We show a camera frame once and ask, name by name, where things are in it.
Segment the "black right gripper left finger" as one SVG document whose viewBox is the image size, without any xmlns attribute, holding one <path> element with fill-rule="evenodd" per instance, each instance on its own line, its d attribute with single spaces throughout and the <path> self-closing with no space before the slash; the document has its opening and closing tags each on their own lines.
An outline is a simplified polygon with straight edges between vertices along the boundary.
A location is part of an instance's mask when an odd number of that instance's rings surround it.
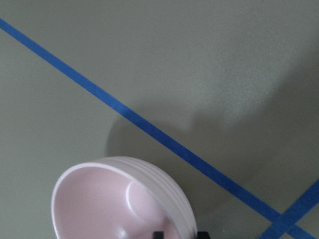
<svg viewBox="0 0 319 239">
<path fill-rule="evenodd" d="M 164 232 L 162 231 L 153 232 L 153 239 L 164 239 Z"/>
</svg>

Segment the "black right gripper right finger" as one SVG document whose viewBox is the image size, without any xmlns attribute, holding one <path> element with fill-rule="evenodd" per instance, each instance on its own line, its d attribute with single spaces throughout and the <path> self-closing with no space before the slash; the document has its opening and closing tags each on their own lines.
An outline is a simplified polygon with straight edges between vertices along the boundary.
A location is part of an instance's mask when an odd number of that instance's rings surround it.
<svg viewBox="0 0 319 239">
<path fill-rule="evenodd" d="M 208 232 L 205 231 L 198 231 L 197 232 L 197 239 L 210 239 L 210 235 Z"/>
</svg>

